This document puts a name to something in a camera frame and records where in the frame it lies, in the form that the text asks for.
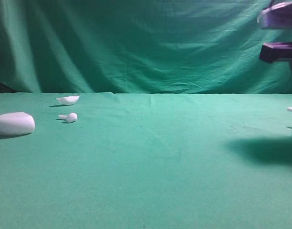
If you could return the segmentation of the purple black gripper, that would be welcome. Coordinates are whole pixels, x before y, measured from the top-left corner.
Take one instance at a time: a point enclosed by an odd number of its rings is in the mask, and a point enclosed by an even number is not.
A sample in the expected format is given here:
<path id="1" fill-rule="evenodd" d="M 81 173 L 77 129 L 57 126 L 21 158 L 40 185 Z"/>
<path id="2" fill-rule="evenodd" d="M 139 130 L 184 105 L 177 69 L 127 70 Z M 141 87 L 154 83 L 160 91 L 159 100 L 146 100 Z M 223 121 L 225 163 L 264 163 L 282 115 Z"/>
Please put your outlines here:
<path id="1" fill-rule="evenodd" d="M 272 0 L 258 15 L 257 23 L 263 30 L 292 30 L 292 1 L 275 4 Z M 291 62 L 292 71 L 292 41 L 263 43 L 259 59 L 267 63 Z"/>

